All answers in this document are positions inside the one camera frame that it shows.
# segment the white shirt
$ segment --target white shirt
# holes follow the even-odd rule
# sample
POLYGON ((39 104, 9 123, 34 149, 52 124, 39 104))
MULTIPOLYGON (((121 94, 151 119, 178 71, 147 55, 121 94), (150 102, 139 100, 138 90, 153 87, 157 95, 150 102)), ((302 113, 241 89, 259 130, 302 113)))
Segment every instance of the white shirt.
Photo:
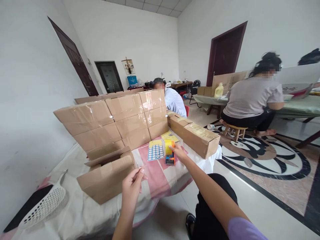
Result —
POLYGON ((187 117, 186 108, 183 104, 182 97, 176 90, 172 88, 165 88, 166 106, 172 112, 178 113, 182 117, 187 117))

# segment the door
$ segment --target door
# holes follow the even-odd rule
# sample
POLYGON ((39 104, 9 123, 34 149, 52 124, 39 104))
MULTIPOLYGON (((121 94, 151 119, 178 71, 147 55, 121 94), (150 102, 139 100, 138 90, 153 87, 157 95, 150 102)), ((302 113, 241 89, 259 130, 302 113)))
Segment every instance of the door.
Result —
POLYGON ((212 86, 213 76, 235 72, 246 26, 247 22, 211 40, 208 87, 212 86))
POLYGON ((114 61, 95 62, 107 93, 123 91, 119 73, 114 61))
POLYGON ((74 42, 49 18, 89 96, 99 95, 74 42))

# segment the ceiling tile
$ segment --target ceiling tile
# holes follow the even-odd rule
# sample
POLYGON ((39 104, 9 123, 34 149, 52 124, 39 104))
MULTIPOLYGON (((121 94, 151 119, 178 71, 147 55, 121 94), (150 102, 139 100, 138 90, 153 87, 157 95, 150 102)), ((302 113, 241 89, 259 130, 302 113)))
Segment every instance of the ceiling tile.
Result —
POLYGON ((176 5, 174 10, 183 11, 192 0, 180 0, 180 2, 176 5))
POLYGON ((149 3, 144 3, 143 5, 143 10, 147 10, 149 12, 157 12, 158 8, 158 6, 149 3))
POLYGON ((106 0, 107 2, 113 2, 113 3, 118 3, 121 5, 125 5, 126 4, 126 0, 106 0))
POLYGON ((153 5, 160 6, 162 0, 146 0, 145 2, 146 2, 146 3, 153 4, 153 5))
POLYGON ((179 17, 179 15, 180 15, 181 13, 182 13, 182 12, 180 12, 180 11, 172 10, 172 12, 170 13, 169 16, 171 16, 171 17, 179 17))
POLYGON ((160 6, 174 9, 178 2, 179 0, 163 0, 160 6))
POLYGON ((143 2, 138 2, 135 0, 126 0, 126 6, 142 9, 143 2))
POLYGON ((159 7, 157 13, 164 14, 164 15, 169 15, 171 13, 171 11, 172 11, 172 9, 159 7))

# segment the green tablecloth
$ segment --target green tablecloth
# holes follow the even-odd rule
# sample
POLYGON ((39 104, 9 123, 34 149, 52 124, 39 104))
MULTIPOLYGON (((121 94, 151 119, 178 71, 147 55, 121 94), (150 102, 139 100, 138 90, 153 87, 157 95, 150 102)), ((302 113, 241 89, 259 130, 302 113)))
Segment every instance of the green tablecloth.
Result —
MULTIPOLYGON (((227 105, 227 98, 213 98, 193 95, 196 102, 204 109, 210 105, 227 105)), ((307 96, 303 99, 293 99, 287 102, 281 110, 276 112, 276 118, 310 118, 320 116, 320 97, 307 96)))

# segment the small wooden stool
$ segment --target small wooden stool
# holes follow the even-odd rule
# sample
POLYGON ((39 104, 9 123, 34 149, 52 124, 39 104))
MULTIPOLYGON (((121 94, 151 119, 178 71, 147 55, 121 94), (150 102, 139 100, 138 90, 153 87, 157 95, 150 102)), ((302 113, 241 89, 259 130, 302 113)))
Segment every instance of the small wooden stool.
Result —
POLYGON ((244 134, 245 134, 245 132, 246 132, 246 129, 248 129, 248 128, 236 127, 236 126, 233 126, 233 125, 227 123, 226 129, 225 129, 224 132, 223 132, 223 135, 224 135, 224 136, 227 135, 228 130, 229 130, 230 128, 235 130, 235 136, 234 136, 234 138, 233 138, 233 140, 234 140, 235 142, 238 142, 239 136, 241 136, 241 138, 243 139, 244 134))

